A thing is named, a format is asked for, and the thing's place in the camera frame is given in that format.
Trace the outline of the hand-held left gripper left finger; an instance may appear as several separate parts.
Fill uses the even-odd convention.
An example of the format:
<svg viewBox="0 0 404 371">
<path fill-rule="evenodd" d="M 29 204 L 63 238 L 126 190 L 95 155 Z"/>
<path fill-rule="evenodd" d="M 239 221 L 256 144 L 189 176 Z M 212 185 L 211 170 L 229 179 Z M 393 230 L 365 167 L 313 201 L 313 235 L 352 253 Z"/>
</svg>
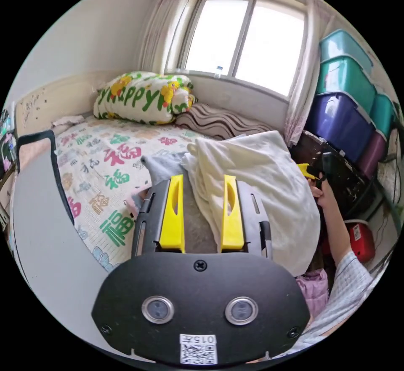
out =
<svg viewBox="0 0 404 371">
<path fill-rule="evenodd" d="M 163 250 L 185 253 L 183 175 L 174 175 L 168 182 L 159 244 Z"/>
</svg>

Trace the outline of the person's right hand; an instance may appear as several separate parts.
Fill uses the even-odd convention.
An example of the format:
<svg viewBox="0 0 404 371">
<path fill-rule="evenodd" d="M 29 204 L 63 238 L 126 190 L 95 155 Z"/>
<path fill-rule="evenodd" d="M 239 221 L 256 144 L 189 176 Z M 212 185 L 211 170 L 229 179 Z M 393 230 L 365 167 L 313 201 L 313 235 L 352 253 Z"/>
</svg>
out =
<svg viewBox="0 0 404 371">
<path fill-rule="evenodd" d="M 313 179 L 307 179 L 311 193 L 317 200 L 317 204 L 324 210 L 333 210 L 338 208 L 334 192 L 323 173 L 319 174 L 319 183 L 316 183 Z"/>
</svg>

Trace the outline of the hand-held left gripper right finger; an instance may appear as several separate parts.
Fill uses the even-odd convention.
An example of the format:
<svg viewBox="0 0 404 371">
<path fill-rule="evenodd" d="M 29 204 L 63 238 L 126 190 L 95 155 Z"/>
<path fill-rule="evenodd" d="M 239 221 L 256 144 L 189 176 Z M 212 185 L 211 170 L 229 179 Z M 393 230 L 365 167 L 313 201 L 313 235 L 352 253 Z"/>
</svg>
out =
<svg viewBox="0 0 404 371">
<path fill-rule="evenodd" d="M 240 251 L 245 244 L 236 177 L 224 175 L 221 253 Z"/>
</svg>

